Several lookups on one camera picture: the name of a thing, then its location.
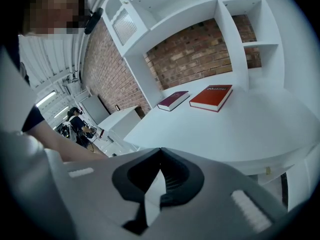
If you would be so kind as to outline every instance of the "white desk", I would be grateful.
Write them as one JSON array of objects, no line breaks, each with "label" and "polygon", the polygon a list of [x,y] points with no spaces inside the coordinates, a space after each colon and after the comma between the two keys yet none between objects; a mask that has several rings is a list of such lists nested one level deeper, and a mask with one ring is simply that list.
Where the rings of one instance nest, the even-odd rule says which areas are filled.
[{"label": "white desk", "polygon": [[195,95],[170,112],[152,109],[124,140],[185,151],[246,174],[291,166],[306,155],[303,147],[320,140],[319,120],[285,89],[244,92],[235,86],[218,113],[190,107]]},{"label": "white desk", "polygon": [[124,142],[124,137],[141,121],[135,109],[138,106],[132,106],[112,113],[105,120],[98,124],[98,127],[105,130],[108,135],[124,148],[132,151],[136,147]]}]

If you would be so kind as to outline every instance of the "purple book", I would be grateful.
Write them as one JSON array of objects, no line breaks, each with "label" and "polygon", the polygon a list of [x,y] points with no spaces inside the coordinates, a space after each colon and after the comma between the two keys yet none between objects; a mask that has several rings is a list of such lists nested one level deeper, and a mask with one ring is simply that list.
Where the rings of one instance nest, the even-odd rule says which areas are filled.
[{"label": "purple book", "polygon": [[190,97],[188,91],[176,91],[158,104],[161,110],[171,111]]}]

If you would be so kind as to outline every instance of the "fluorescent light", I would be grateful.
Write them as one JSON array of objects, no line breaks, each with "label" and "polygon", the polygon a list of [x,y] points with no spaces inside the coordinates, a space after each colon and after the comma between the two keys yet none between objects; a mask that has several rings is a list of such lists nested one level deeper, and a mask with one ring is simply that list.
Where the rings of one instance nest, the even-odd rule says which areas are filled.
[{"label": "fluorescent light", "polygon": [[40,100],[36,106],[39,107],[42,103],[44,103],[46,100],[50,99],[53,95],[56,95],[57,93],[55,91],[50,92],[47,96],[45,96],[42,100]]},{"label": "fluorescent light", "polygon": [[65,110],[67,110],[69,106],[66,106],[64,109],[62,109],[58,114],[54,116],[54,118],[57,118],[61,113],[63,113]]}]

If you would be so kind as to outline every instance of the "book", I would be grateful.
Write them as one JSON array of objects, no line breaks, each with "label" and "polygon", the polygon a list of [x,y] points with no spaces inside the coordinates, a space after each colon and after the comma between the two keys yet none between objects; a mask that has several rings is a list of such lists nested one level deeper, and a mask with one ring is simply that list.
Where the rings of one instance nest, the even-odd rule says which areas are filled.
[{"label": "book", "polygon": [[157,106],[161,110],[172,111],[188,97],[190,97],[188,91],[176,91],[161,101]]},{"label": "book", "polygon": [[232,85],[209,85],[189,103],[194,108],[219,112],[232,91]]}]

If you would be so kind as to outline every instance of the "brick wall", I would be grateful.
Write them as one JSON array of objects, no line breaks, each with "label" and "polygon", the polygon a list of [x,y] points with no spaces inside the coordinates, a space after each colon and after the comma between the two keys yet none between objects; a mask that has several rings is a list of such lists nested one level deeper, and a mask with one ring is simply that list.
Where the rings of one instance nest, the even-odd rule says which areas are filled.
[{"label": "brick wall", "polygon": [[[254,42],[245,15],[234,16],[242,41]],[[245,49],[248,68],[261,67],[258,48]],[[145,59],[160,89],[232,71],[229,53],[214,19],[188,27],[152,48]]]},{"label": "brick wall", "polygon": [[103,20],[100,20],[89,38],[83,84],[99,96],[110,113],[116,111],[115,105],[120,109],[139,105],[145,114],[150,110]]}]

